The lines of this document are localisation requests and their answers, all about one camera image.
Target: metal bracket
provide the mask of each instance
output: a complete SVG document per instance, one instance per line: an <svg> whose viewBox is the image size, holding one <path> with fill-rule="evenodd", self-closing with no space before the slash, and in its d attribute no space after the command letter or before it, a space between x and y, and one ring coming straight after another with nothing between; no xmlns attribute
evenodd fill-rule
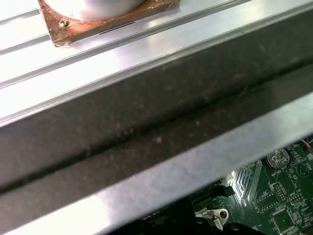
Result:
<svg viewBox="0 0 313 235"><path fill-rule="evenodd" d="M202 210L196 213L196 217L210 219L214 222L215 226L223 231L224 224L229 218L228 210L216 209L216 210Z"/></svg>

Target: green circuit board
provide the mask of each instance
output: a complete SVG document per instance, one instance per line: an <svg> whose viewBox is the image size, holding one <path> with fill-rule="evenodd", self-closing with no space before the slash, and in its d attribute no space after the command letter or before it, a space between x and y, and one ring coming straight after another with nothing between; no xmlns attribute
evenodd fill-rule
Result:
<svg viewBox="0 0 313 235"><path fill-rule="evenodd" d="M313 225L313 169L304 150L286 148L290 163L273 170L259 160L231 173L225 184L235 194L207 202L207 208L225 208L227 222L238 222L267 235L298 235Z"/></svg>

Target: copper plate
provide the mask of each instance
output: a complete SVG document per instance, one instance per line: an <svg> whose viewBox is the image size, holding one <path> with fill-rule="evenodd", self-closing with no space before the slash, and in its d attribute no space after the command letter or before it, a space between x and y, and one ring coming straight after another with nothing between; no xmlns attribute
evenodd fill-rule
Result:
<svg viewBox="0 0 313 235"><path fill-rule="evenodd" d="M104 21L79 21L52 10L44 0L38 0L53 44L66 47L83 38L130 24L142 18L178 7L180 0L146 0L140 7L123 16Z"/></svg>

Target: red wire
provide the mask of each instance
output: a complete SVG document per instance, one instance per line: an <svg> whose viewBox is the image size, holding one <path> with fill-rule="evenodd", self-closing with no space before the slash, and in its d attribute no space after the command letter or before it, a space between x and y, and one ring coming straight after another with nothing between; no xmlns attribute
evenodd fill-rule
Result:
<svg viewBox="0 0 313 235"><path fill-rule="evenodd" d="M307 142L305 142L304 140L301 140L303 143L304 143L304 145L307 147L307 148L311 148L311 146L307 143Z"/></svg>

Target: white cylinder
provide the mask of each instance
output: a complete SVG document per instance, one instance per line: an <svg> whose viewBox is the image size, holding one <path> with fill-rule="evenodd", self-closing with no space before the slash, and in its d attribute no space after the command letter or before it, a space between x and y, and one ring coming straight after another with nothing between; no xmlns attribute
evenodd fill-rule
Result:
<svg viewBox="0 0 313 235"><path fill-rule="evenodd" d="M145 0L44 0L53 10L82 21L100 21L124 15Z"/></svg>

